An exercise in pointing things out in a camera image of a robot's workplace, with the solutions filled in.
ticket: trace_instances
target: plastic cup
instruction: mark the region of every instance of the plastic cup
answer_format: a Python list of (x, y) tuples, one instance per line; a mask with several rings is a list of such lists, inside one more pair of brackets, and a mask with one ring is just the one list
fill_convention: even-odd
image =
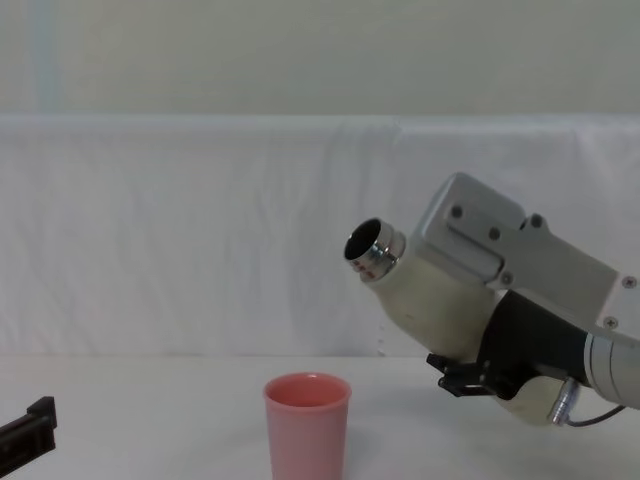
[(264, 388), (273, 480), (341, 480), (351, 387), (293, 373)]

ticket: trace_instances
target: black bracket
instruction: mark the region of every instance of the black bracket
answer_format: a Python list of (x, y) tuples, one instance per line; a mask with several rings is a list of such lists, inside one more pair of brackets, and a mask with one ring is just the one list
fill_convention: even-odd
[(519, 386), (491, 369), (491, 362), (458, 363), (441, 355), (430, 354), (427, 363), (444, 374), (438, 386), (455, 397), (495, 395), (508, 400), (518, 393)]
[(0, 427), (0, 477), (56, 448), (53, 429), (58, 426), (53, 397), (42, 397), (27, 414)]

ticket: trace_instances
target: white wall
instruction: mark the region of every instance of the white wall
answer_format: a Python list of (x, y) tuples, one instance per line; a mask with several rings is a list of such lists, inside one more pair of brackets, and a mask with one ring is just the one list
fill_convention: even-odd
[(466, 171), (640, 272), (640, 118), (0, 118), (0, 354), (424, 355), (342, 259)]
[(3, 0), (4, 112), (640, 110), (636, 0)]

